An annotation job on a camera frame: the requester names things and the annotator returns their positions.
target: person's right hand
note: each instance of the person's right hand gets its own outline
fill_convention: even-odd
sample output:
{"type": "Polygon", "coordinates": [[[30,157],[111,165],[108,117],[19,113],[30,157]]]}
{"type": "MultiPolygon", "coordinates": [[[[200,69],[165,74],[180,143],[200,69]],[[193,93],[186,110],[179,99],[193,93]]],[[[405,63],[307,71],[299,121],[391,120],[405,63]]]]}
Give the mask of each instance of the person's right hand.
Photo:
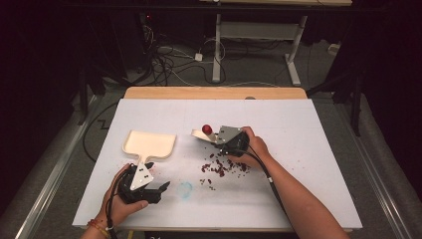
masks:
{"type": "MultiPolygon", "coordinates": [[[[249,137],[248,152],[257,155],[262,160],[265,160],[267,158],[272,158],[268,151],[267,145],[259,136],[255,136],[254,132],[249,126],[242,127],[242,131],[244,131],[249,137]]],[[[250,155],[246,153],[240,157],[229,155],[228,158],[232,160],[233,162],[245,163],[251,167],[261,168],[260,164],[254,158],[252,158],[250,155]]]]}

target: wire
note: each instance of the wire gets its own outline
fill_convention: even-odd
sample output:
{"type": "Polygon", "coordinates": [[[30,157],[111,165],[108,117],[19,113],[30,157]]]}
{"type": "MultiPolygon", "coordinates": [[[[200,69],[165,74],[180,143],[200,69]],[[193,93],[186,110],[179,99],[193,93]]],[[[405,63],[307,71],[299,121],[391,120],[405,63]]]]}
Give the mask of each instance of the wire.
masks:
{"type": "Polygon", "coordinates": [[[143,26],[144,28],[148,29],[148,35],[146,36],[146,41],[148,41],[149,36],[151,36],[151,40],[149,41],[149,47],[146,49],[146,52],[148,52],[148,50],[152,47],[153,42],[155,42],[154,40],[154,32],[152,31],[152,29],[146,25],[143,26]]]}
{"type": "Polygon", "coordinates": [[[251,50],[249,52],[259,52],[259,51],[264,51],[264,50],[274,50],[278,46],[280,46],[280,44],[283,42],[282,40],[271,40],[271,41],[265,41],[265,42],[264,41],[251,41],[251,42],[247,42],[246,40],[248,40],[248,39],[243,39],[243,38],[239,39],[239,41],[236,41],[236,40],[230,39],[230,38],[222,38],[222,40],[223,39],[226,40],[226,41],[228,41],[228,42],[233,42],[233,43],[241,44],[241,45],[243,45],[245,47],[248,47],[248,48],[250,46],[251,47],[254,47],[254,48],[257,48],[257,50],[251,50]],[[259,44],[268,44],[269,42],[270,42],[270,44],[267,47],[258,46],[259,44]]]}
{"type": "Polygon", "coordinates": [[[118,175],[117,179],[114,182],[114,185],[112,186],[112,190],[109,196],[108,201],[105,204],[105,216],[106,216],[106,231],[108,231],[111,239],[116,239],[117,236],[115,234],[113,225],[112,225],[112,219],[111,219],[111,209],[112,209],[112,199],[118,195],[118,193],[115,193],[115,190],[117,189],[118,184],[120,183],[121,179],[128,175],[129,169],[126,169],[121,174],[118,175]]]}
{"type": "Polygon", "coordinates": [[[175,73],[173,70],[171,70],[171,69],[167,69],[171,74],[173,74],[174,76],[176,76],[182,83],[184,83],[184,84],[186,84],[187,86],[191,86],[191,87],[199,87],[199,86],[196,86],[196,85],[192,85],[192,84],[190,84],[190,83],[187,83],[187,82],[185,82],[182,78],[180,78],[179,77],[179,75],[177,75],[177,73],[175,73]]]}
{"type": "Polygon", "coordinates": [[[220,61],[221,61],[221,60],[223,60],[223,59],[224,59],[224,57],[226,56],[226,48],[224,47],[223,43],[221,43],[221,42],[220,42],[220,41],[218,41],[217,39],[215,39],[215,38],[208,39],[207,41],[205,41],[205,42],[204,42],[203,47],[205,47],[205,44],[207,44],[207,43],[209,43],[209,42],[212,42],[212,41],[219,43],[219,44],[220,44],[220,46],[223,48],[223,56],[220,58],[220,61]]]}
{"type": "Polygon", "coordinates": [[[88,152],[88,149],[87,149],[87,144],[86,144],[86,139],[87,139],[87,133],[88,133],[88,131],[90,130],[90,128],[91,128],[91,126],[93,126],[93,124],[94,124],[94,122],[95,121],[97,121],[97,119],[104,113],[104,112],[106,112],[108,109],[110,109],[111,107],[113,107],[113,106],[117,106],[118,105],[118,102],[116,102],[116,103],[113,103],[113,104],[111,104],[111,105],[109,105],[108,107],[106,107],[104,110],[102,110],[91,122],[90,122],[90,124],[88,125],[88,127],[87,127],[87,130],[84,132],[84,135],[83,135],[83,138],[82,138],[82,146],[83,146],[83,148],[84,148],[84,152],[85,152],[85,154],[87,155],[87,157],[92,161],[92,162],[97,162],[97,160],[93,157],[93,156],[91,156],[90,155],[90,153],[88,152]]]}
{"type": "Polygon", "coordinates": [[[275,76],[274,76],[274,81],[276,81],[277,80],[277,76],[279,76],[279,75],[281,75],[283,72],[285,72],[288,68],[289,68],[289,65],[291,64],[292,62],[289,62],[289,63],[287,63],[287,65],[279,72],[279,73],[277,73],[275,76]]]}
{"type": "Polygon", "coordinates": [[[228,86],[225,86],[225,87],[236,87],[236,86],[249,85],[249,84],[261,84],[261,85],[267,85],[267,86],[279,88],[279,86],[277,86],[277,85],[273,85],[273,84],[270,84],[270,83],[263,83],[263,82],[238,83],[238,84],[228,85],[228,86]]]}
{"type": "Polygon", "coordinates": [[[241,150],[241,149],[236,149],[235,151],[236,152],[242,152],[242,153],[245,153],[245,154],[247,154],[247,155],[249,155],[249,156],[251,156],[252,158],[254,158],[259,164],[260,164],[260,166],[263,168],[263,170],[264,170],[264,173],[266,174],[266,176],[267,176],[267,179],[269,180],[269,182],[270,182],[270,186],[271,186],[271,189],[273,190],[273,193],[274,193],[274,195],[276,196],[276,199],[277,199],[277,201],[279,202],[279,204],[280,204],[280,206],[282,207],[282,209],[286,212],[286,210],[285,210],[285,206],[283,205],[283,202],[282,202],[282,199],[280,198],[280,194],[279,194],[279,192],[278,192],[278,190],[277,190],[277,188],[276,188],[276,185],[274,184],[274,181],[273,181],[273,178],[271,177],[271,174],[270,174],[270,172],[268,171],[268,169],[267,169],[267,166],[264,164],[264,162],[261,160],[261,158],[258,156],[258,154],[254,151],[254,149],[253,148],[251,148],[251,150],[255,153],[255,154],[253,154],[253,153],[251,153],[251,152],[249,152],[249,151],[245,151],[245,150],[241,150]]]}
{"type": "Polygon", "coordinates": [[[179,53],[182,53],[183,55],[170,55],[170,56],[172,56],[172,57],[185,57],[185,58],[190,58],[190,59],[193,59],[193,57],[191,57],[191,56],[189,56],[187,53],[185,53],[185,52],[183,52],[183,51],[181,51],[181,50],[178,50],[178,49],[175,49],[175,48],[173,48],[173,47],[158,47],[157,48],[157,50],[159,50],[159,49],[161,49],[161,48],[164,48],[164,49],[171,49],[171,51],[169,52],[169,53],[166,53],[166,54],[164,54],[164,55],[169,55],[170,53],[172,53],[173,51],[176,51],[176,52],[179,52],[179,53]]]}

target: person's left hand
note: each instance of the person's left hand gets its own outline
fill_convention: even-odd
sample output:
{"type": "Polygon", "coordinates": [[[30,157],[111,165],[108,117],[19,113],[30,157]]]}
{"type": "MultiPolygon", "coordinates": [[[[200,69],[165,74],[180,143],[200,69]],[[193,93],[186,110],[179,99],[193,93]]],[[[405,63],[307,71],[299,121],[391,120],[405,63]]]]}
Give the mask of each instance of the person's left hand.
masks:
{"type": "MultiPolygon", "coordinates": [[[[114,177],[112,180],[111,186],[105,193],[105,197],[103,199],[103,205],[99,212],[99,214],[96,217],[96,221],[103,226],[103,228],[106,228],[106,202],[109,200],[109,197],[111,196],[112,186],[114,185],[115,181],[117,180],[117,177],[124,172],[126,169],[129,168],[129,164],[125,165],[114,177]]],[[[139,210],[142,210],[148,205],[148,202],[145,200],[137,201],[130,204],[125,204],[121,198],[116,195],[112,199],[112,207],[111,207],[111,220],[113,226],[119,225],[121,222],[126,219],[126,217],[134,212],[137,212],[139,210]]]]}

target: hand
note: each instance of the hand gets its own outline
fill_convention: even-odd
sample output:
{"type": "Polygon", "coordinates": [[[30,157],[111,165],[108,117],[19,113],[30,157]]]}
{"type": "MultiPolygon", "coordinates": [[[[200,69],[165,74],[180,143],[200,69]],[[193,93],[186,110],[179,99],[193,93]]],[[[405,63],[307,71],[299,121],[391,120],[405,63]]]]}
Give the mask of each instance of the hand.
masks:
{"type": "MultiPolygon", "coordinates": [[[[255,136],[254,132],[249,126],[242,127],[242,131],[245,132],[249,137],[248,152],[254,155],[257,155],[263,161],[268,158],[272,158],[268,151],[267,145],[259,136],[255,136]]],[[[254,158],[252,158],[250,155],[246,153],[240,157],[229,155],[228,158],[232,160],[233,162],[245,163],[251,167],[258,167],[258,168],[261,167],[260,164],[254,158]]]]}
{"type": "MultiPolygon", "coordinates": [[[[129,168],[129,164],[125,165],[114,177],[112,180],[111,186],[105,193],[105,197],[103,199],[103,205],[100,210],[100,213],[96,217],[96,220],[104,227],[106,228],[106,203],[109,200],[109,197],[111,196],[112,187],[114,186],[115,181],[117,180],[118,176],[124,172],[126,169],[129,168]]],[[[116,195],[112,199],[112,207],[111,207],[111,220],[113,226],[119,225],[121,222],[126,219],[126,217],[134,212],[137,212],[139,210],[142,210],[148,205],[148,202],[145,200],[137,201],[130,204],[125,204],[121,198],[116,195]]]]}

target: white dustpan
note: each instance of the white dustpan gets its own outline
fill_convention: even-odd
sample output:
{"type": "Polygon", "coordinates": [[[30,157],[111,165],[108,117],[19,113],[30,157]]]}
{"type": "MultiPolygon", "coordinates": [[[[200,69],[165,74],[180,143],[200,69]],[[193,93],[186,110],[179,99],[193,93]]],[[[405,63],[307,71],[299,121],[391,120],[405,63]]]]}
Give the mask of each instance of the white dustpan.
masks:
{"type": "Polygon", "coordinates": [[[152,181],[153,177],[145,164],[152,158],[164,159],[173,150],[176,135],[151,133],[131,130],[123,144],[123,151],[138,157],[137,171],[134,175],[131,190],[137,189],[152,181]]]}

